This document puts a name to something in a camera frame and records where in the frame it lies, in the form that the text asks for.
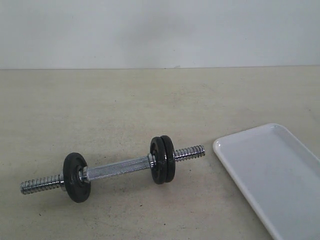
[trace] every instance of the white tray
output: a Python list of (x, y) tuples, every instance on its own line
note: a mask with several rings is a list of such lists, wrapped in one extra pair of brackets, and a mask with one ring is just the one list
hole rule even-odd
[(213, 143), (213, 150), (276, 240), (320, 240), (320, 161), (270, 123)]

